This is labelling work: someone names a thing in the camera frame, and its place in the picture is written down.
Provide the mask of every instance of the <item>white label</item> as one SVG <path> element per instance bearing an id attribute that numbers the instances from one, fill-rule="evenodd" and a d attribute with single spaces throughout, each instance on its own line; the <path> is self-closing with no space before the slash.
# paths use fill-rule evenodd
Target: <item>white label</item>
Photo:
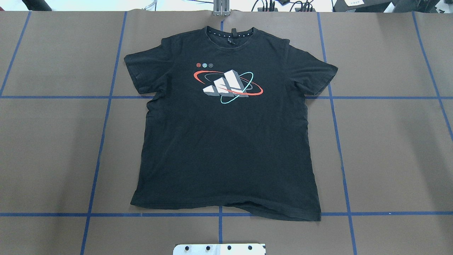
<path id="1" fill-rule="evenodd" d="M 363 5 L 363 0 L 344 0 L 347 6 Z"/>

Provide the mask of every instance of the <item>shirt's right sleeve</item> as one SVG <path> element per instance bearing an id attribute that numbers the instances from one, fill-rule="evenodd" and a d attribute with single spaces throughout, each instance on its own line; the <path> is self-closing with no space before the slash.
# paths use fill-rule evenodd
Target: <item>shirt's right sleeve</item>
<path id="1" fill-rule="evenodd" d="M 162 39 L 161 45 L 124 57 L 129 75 L 138 93 L 164 92 L 169 70 L 173 65 L 171 45 Z"/>

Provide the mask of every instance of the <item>white bracket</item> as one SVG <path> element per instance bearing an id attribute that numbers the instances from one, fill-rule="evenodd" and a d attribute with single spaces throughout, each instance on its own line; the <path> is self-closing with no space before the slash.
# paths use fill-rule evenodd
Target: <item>white bracket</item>
<path id="1" fill-rule="evenodd" d="M 230 0 L 214 0 L 214 16 L 229 16 Z"/>
<path id="2" fill-rule="evenodd" d="M 177 245 L 173 255 L 266 255 L 265 244 Z"/>

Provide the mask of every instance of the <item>graphic print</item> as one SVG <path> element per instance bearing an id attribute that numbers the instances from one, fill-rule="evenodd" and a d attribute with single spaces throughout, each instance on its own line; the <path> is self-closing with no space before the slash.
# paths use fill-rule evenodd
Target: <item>graphic print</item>
<path id="1" fill-rule="evenodd" d="M 228 72 L 218 72 L 218 71 L 198 71 L 193 74 L 195 79 L 203 84 L 198 77 L 200 74 L 205 74 L 204 78 L 209 81 L 209 82 L 214 82 L 214 85 L 209 85 L 205 88 L 203 88 L 203 92 L 208 95 L 208 96 L 220 96 L 220 102 L 223 104 L 230 103 L 234 101 L 236 98 L 247 98 L 249 96 L 258 96 L 263 93 L 263 89 L 256 83 L 253 82 L 253 73 L 252 72 L 245 72 L 243 74 L 238 74 L 235 70 L 230 70 Z M 251 74 L 250 80 L 245 79 L 242 77 L 245 74 Z M 208 76 L 210 75 L 215 75 L 219 78 L 215 79 L 212 81 L 211 79 L 208 79 Z M 248 93 L 246 91 L 252 90 L 255 85 L 260 91 L 256 93 Z M 224 102 L 223 97 L 233 97 L 233 99 Z"/>

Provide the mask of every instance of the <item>black t-shirt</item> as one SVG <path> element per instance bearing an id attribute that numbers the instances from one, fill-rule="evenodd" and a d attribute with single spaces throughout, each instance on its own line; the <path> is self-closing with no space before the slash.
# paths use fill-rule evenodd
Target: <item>black t-shirt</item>
<path id="1" fill-rule="evenodd" d="M 156 92 L 132 205 L 321 219 L 305 94 L 320 93 L 337 67 L 256 28 L 209 26 L 124 60 L 137 91 Z"/>

